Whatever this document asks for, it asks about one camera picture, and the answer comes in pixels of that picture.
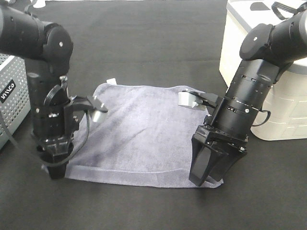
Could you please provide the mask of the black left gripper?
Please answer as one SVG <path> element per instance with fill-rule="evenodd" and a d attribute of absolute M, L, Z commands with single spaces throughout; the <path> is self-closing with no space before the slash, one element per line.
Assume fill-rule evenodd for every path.
<path fill-rule="evenodd" d="M 74 132 L 79 129 L 79 121 L 74 117 L 76 111 L 86 115 L 86 136 L 77 150 L 73 150 Z M 68 161 L 85 145 L 89 137 L 90 116 L 94 111 L 94 98 L 66 98 L 63 103 L 55 104 L 46 97 L 42 105 L 35 107 L 35 143 L 40 147 L 40 160 L 44 163 L 63 163 L 47 167 L 52 180 L 65 177 Z"/>

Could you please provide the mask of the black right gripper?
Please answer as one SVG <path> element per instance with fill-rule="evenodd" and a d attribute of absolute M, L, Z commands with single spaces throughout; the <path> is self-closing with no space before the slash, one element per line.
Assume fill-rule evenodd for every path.
<path fill-rule="evenodd" d="M 220 181 L 229 169 L 247 155 L 248 139 L 239 139 L 214 127 L 198 126 L 192 136 L 189 180 L 200 187 L 208 177 Z"/>

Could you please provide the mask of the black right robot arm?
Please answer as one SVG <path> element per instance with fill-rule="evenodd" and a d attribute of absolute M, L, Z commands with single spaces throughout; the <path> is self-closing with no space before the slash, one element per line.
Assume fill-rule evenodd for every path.
<path fill-rule="evenodd" d="M 277 25 L 257 25 L 239 55 L 241 63 L 225 96 L 193 92 L 196 103 L 214 109 L 192 136 L 189 180 L 196 186 L 208 177 L 221 180 L 247 154 L 248 133 L 272 85 L 307 55 L 306 11 Z"/>

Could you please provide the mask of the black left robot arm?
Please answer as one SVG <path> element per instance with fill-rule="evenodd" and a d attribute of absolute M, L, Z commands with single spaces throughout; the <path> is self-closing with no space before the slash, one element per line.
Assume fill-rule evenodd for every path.
<path fill-rule="evenodd" d="M 79 121 L 74 112 L 84 111 L 88 115 L 99 105 L 93 97 L 68 95 L 71 37 L 63 26 L 41 21 L 3 0 L 0 3 L 0 51 L 24 60 L 36 155 L 51 179 L 61 179 L 76 153 L 73 138 Z"/>

